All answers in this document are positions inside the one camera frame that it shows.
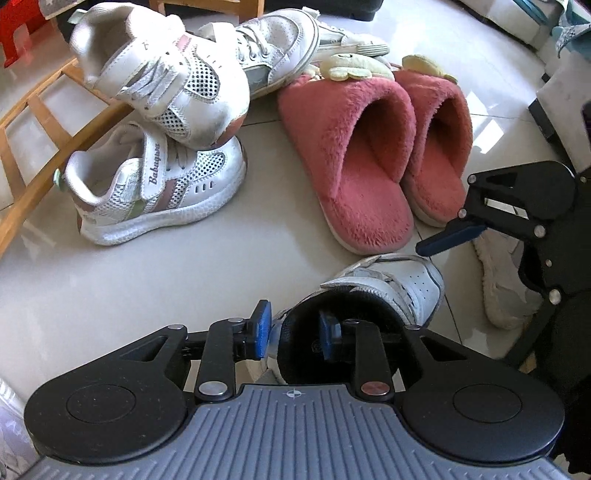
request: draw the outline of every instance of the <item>mesh panel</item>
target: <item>mesh panel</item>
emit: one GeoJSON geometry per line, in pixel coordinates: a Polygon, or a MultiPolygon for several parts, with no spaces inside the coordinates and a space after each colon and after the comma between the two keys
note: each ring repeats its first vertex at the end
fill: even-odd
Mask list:
{"type": "Polygon", "coordinates": [[[183,137],[189,133],[184,119],[170,108],[167,108],[162,115],[155,117],[153,121],[169,135],[183,137]]]}
{"type": "Polygon", "coordinates": [[[220,81],[212,68],[197,57],[196,51],[194,56],[195,61],[192,62],[191,75],[185,88],[195,95],[212,100],[220,90],[220,81]]]}
{"type": "Polygon", "coordinates": [[[217,173],[222,169],[224,163],[226,163],[226,156],[223,153],[214,153],[213,155],[197,153],[196,165],[188,174],[177,180],[168,208],[176,208],[181,203],[189,184],[217,173]]]}
{"type": "Polygon", "coordinates": [[[124,202],[121,200],[121,195],[125,190],[125,185],[116,185],[111,198],[103,205],[99,205],[92,212],[93,216],[106,216],[112,218],[117,222],[125,220],[127,214],[131,210],[133,202],[124,202]]]}

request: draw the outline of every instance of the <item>cloth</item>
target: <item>cloth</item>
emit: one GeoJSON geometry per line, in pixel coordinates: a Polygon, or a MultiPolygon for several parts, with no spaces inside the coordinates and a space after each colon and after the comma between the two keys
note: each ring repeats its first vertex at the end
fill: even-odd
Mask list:
{"type": "Polygon", "coordinates": [[[586,60],[591,61],[591,11],[575,0],[557,0],[564,12],[560,15],[558,26],[552,29],[556,40],[556,52],[565,47],[578,51],[586,60]]]}

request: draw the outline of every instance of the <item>wooden chair leg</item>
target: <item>wooden chair leg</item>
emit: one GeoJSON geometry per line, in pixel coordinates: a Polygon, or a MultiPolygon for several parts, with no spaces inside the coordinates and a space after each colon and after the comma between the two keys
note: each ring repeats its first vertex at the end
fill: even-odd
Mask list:
{"type": "Polygon", "coordinates": [[[242,23],[251,18],[260,17],[264,12],[265,0],[241,0],[238,20],[242,23]]]}
{"type": "Polygon", "coordinates": [[[161,2],[160,0],[150,0],[150,8],[157,11],[159,14],[166,15],[164,2],[161,2]]]}

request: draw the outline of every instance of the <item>black circular disc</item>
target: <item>black circular disc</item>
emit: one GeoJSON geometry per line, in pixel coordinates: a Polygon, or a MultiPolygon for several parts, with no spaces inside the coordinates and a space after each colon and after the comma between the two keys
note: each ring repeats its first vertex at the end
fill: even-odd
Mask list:
{"type": "Polygon", "coordinates": [[[42,455],[96,465],[147,453],[181,426],[181,390],[149,362],[99,362],[51,380],[29,399],[25,424],[42,455]]]}
{"type": "Polygon", "coordinates": [[[554,391],[491,359],[437,363],[405,392],[402,414],[430,447],[474,463],[545,455],[564,421],[554,391]]]}
{"type": "Polygon", "coordinates": [[[125,417],[135,407],[135,395],[117,385],[82,387],[68,398],[68,412],[86,423],[108,423],[125,417]]]}
{"type": "Polygon", "coordinates": [[[499,423],[519,413],[521,400],[508,388],[478,384],[458,390],[453,396],[453,406],[470,420],[499,423]]]}

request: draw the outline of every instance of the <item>red stool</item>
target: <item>red stool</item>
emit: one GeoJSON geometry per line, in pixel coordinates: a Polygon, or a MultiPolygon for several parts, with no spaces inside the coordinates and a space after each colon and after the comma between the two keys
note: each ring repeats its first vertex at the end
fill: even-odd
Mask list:
{"type": "Polygon", "coordinates": [[[43,26],[47,20],[41,15],[38,0],[9,0],[0,8],[0,43],[4,46],[4,68],[18,60],[14,46],[14,31],[23,24],[29,33],[43,26]]]}

